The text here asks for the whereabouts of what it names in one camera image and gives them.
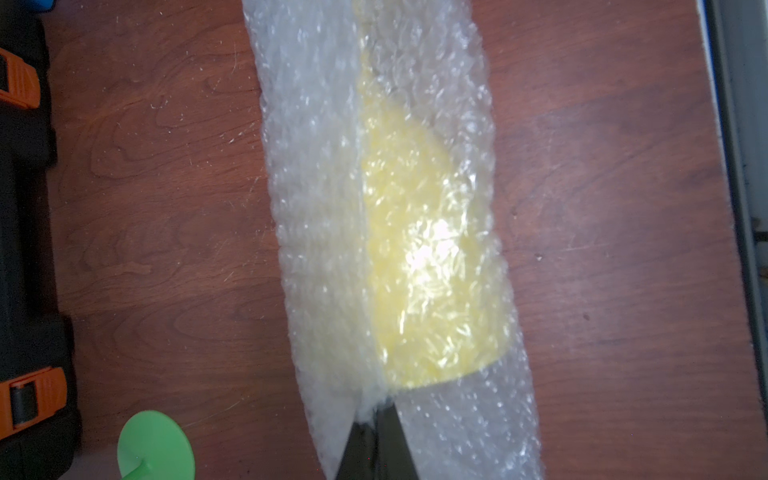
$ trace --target plastic wrap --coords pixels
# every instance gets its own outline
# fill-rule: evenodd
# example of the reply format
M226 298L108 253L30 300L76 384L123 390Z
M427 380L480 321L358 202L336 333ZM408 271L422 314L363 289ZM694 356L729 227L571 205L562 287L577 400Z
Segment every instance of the plastic wrap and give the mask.
M334 478L394 396L419 475L541 478L461 0L243 0L296 377Z

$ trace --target wood grain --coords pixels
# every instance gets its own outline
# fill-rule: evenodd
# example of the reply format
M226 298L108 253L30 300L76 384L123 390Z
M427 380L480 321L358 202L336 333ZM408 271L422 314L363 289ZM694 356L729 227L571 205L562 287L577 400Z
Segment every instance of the wood grain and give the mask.
M240 3L45 16L58 301L83 454L142 409L198 478L321 478L293 378ZM495 213L551 479L766 478L696 5L484 0Z

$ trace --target orange clip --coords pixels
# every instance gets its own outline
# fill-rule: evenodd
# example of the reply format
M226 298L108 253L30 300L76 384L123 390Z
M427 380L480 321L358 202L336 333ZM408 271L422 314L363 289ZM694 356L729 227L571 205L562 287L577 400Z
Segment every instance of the orange clip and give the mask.
M40 106L38 72L21 57L0 48L0 100L19 108Z
M28 422L13 424L11 411L11 389L20 389L35 384L38 416ZM60 367L47 367L17 379L0 383L0 440L15 434L35 423L51 418L67 405L67 377Z

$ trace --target green knob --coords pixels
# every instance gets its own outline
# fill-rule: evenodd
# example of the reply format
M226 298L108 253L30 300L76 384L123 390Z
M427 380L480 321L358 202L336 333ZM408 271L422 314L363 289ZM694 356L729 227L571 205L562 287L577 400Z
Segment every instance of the green knob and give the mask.
M181 427L154 410L139 412L118 440L123 480L194 480L194 454Z

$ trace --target yellow foam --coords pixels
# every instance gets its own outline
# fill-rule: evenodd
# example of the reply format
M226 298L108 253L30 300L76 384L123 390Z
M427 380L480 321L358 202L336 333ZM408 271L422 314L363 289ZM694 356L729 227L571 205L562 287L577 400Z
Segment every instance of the yellow foam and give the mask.
M384 94L366 63L359 92L372 325L390 388L410 389L499 359L508 312L502 289L486 285L483 222L469 180L443 142Z

